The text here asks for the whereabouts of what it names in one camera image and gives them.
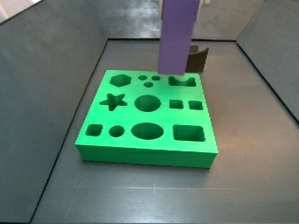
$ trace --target gray floor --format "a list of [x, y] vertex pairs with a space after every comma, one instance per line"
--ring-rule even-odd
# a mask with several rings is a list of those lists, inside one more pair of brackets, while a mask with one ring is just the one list
[[157, 70], [158, 41], [110, 41], [35, 223], [298, 222], [299, 129], [235, 43], [202, 76], [219, 155], [210, 170], [81, 161], [74, 145], [107, 69]]

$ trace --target dark object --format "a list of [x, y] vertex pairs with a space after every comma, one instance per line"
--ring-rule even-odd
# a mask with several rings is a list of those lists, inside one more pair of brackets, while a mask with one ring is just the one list
[[190, 56], [186, 66], [186, 73], [202, 73], [206, 65], [206, 59], [209, 56], [210, 48], [206, 48], [199, 52], [199, 47], [191, 45]]

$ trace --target circular hole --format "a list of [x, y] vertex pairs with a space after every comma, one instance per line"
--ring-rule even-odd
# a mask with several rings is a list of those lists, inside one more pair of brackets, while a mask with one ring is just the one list
[[145, 81], [145, 80], [147, 79], [147, 77], [146, 77], [146, 75], [139, 75], [139, 76], [138, 76], [138, 79], [139, 79], [141, 81]]
[[125, 130], [125, 128], [122, 126], [115, 126], [109, 131], [109, 134], [113, 137], [122, 137], [125, 133], [126, 133], [126, 130]]
[[162, 77], [158, 76], [158, 75], [155, 75], [155, 76], [153, 77], [153, 80], [154, 80], [154, 81], [159, 81], [161, 79], [162, 79]]
[[165, 134], [165, 129], [151, 122], [142, 122], [133, 128], [133, 134], [135, 137], [145, 140], [153, 140]]
[[154, 86], [154, 83], [153, 83], [153, 82], [147, 82], [147, 83], [145, 84], [145, 86], [146, 86], [147, 88], [151, 88], [151, 87]]
[[153, 112], [161, 108], [162, 102], [155, 96], [146, 94], [135, 99], [135, 106], [145, 112]]

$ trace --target gray wall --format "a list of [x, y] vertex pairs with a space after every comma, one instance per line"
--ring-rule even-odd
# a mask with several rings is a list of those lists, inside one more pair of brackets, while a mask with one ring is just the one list
[[299, 1], [267, 0], [238, 43], [299, 120]]
[[[90, 2], [99, 25], [111, 38], [161, 38], [162, 19], [157, 0]], [[237, 40], [263, 2], [211, 0], [211, 4], [203, 4], [194, 38]]]
[[107, 39], [81, 0], [0, 26], [0, 221], [27, 222]]

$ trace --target oval hole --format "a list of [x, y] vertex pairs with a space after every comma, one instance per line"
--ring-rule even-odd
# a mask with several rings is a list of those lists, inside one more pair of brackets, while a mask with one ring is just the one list
[[165, 134], [165, 129], [155, 123], [142, 122], [133, 128], [135, 137], [145, 140], [153, 140]]

